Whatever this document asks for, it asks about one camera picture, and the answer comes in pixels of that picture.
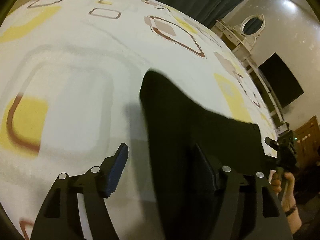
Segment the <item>person's right hand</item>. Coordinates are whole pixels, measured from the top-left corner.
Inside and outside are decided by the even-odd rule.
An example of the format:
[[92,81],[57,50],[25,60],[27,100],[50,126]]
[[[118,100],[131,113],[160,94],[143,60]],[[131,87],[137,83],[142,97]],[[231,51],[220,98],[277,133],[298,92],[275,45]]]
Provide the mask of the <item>person's right hand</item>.
[[[295,178],[293,174],[290,172],[284,173],[284,178],[287,180],[287,189],[286,192],[283,194],[281,206],[287,217],[291,233],[294,234],[302,226],[302,220],[299,216],[296,200],[293,194],[295,187]],[[281,181],[279,180],[277,172],[274,172],[272,175],[271,188],[276,194],[282,192]]]

